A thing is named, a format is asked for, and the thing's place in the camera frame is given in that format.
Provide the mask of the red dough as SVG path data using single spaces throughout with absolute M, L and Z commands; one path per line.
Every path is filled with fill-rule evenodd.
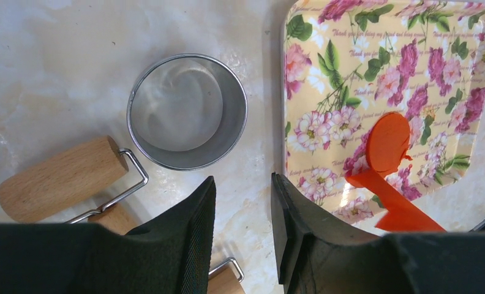
M 387 232 L 444 232 L 445 229 L 390 185 L 385 177 L 374 169 L 368 169 L 346 177 L 355 187 L 364 187 L 377 195 L 387 210 L 377 222 L 376 228 Z

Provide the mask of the metal ring cutter purple handle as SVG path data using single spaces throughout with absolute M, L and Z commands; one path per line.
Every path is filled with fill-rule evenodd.
M 151 162 L 198 170 L 225 157 L 241 138 L 248 102 L 226 64 L 202 54 L 170 56 L 145 68 L 127 103 L 130 137 Z

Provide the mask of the cut red dough disc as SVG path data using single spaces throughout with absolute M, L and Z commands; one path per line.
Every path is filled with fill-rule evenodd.
M 397 112 L 383 115 L 371 129 L 366 144 L 366 160 L 370 169 L 386 177 L 398 171 L 407 154 L 410 126 L 407 118 Z

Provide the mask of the wooden dough roller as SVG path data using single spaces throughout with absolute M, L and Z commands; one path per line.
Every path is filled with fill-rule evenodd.
M 120 235 L 138 226 L 122 202 L 147 185 L 149 176 L 135 154 L 109 136 L 95 138 L 57 154 L 0 184 L 0 205 L 15 221 L 38 222 L 102 192 L 134 167 L 141 180 L 71 223 L 97 223 Z M 189 197 L 167 210 L 170 224 L 184 223 L 183 281 L 204 284 L 233 257 L 210 268 L 216 187 L 209 178 Z

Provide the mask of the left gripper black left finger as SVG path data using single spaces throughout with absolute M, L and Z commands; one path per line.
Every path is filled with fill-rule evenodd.
M 205 293 L 216 184 L 125 235 L 97 223 L 0 224 L 0 293 Z

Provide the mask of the floral cutting board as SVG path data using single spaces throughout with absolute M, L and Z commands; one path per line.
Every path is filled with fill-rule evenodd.
M 354 224 L 384 210 L 348 183 L 375 123 L 398 112 L 409 160 L 386 177 L 416 200 L 470 167 L 485 102 L 485 3 L 298 1 L 283 27 L 285 174 Z

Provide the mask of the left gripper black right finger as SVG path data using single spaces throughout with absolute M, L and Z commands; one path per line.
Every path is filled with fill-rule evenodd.
M 278 282 L 285 293 L 485 293 L 485 230 L 377 236 L 271 175 Z

